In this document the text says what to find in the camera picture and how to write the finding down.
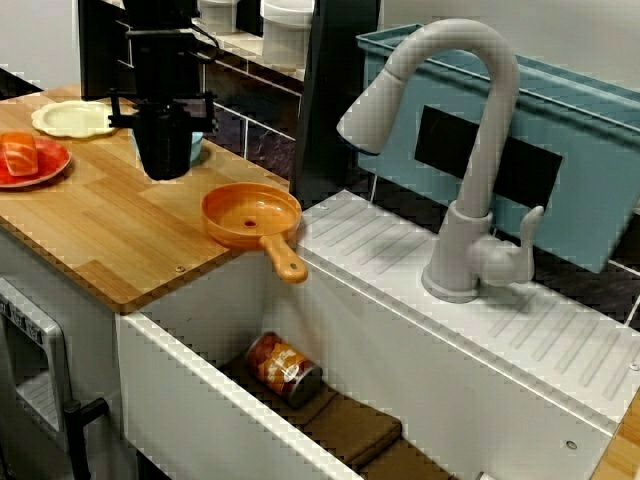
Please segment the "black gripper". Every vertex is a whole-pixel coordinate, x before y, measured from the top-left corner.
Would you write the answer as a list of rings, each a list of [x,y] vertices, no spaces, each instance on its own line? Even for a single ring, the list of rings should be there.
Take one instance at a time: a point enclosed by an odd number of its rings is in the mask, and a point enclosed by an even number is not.
[[[213,93],[199,77],[212,59],[198,52],[189,30],[130,30],[127,38],[135,88],[109,91],[110,125],[133,129],[151,179],[176,179],[190,169],[192,132],[217,129]]]

